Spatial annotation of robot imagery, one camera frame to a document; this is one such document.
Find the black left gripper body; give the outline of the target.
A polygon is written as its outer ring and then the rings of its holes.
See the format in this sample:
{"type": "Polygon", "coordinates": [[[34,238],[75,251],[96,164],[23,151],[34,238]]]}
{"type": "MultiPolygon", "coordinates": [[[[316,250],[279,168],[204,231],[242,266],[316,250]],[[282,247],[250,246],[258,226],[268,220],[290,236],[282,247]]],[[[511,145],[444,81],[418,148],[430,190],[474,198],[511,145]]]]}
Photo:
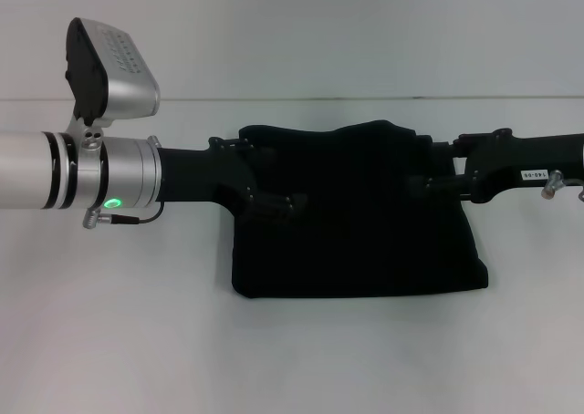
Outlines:
{"type": "Polygon", "coordinates": [[[159,148],[162,166],[159,202],[214,202],[246,206],[256,178],[244,154],[159,148]]]}

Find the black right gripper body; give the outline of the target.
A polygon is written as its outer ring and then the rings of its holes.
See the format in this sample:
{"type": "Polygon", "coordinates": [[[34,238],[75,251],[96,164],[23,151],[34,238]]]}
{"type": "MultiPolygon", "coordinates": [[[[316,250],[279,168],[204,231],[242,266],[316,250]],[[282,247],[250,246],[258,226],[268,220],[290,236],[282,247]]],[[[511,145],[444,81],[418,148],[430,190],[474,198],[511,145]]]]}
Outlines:
{"type": "Polygon", "coordinates": [[[473,203],[490,202],[497,194],[517,188],[540,188],[551,199],[555,192],[583,185],[583,136],[517,138],[510,129],[465,134],[469,154],[464,176],[473,203]]]}

